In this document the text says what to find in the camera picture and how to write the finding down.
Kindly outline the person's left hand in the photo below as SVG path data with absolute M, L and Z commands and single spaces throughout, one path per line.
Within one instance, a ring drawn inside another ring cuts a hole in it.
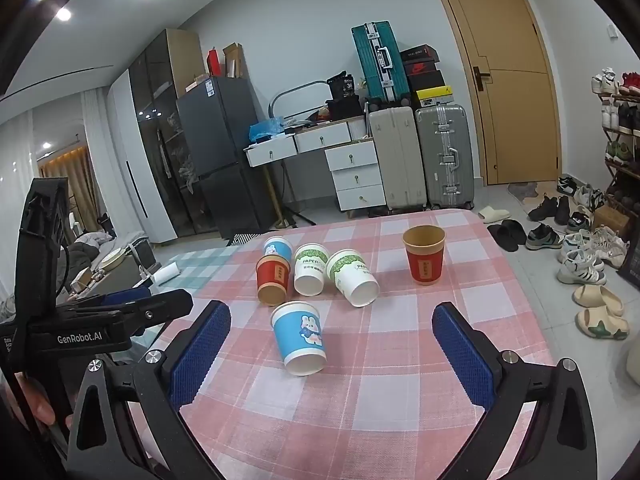
M 49 403 L 47 396 L 41 391 L 38 382 L 32 382 L 29 378 L 25 377 L 22 373 L 15 374 L 15 380 L 22 389 L 23 396 L 29 406 L 32 416 L 40 425 L 52 427 L 56 424 L 56 418 L 52 406 Z M 9 405 L 14 415 L 21 421 L 23 425 L 26 425 L 26 420 L 20 404 L 18 404 L 14 392 L 12 391 L 9 382 L 6 378 L 1 379 L 2 396 L 4 402 Z

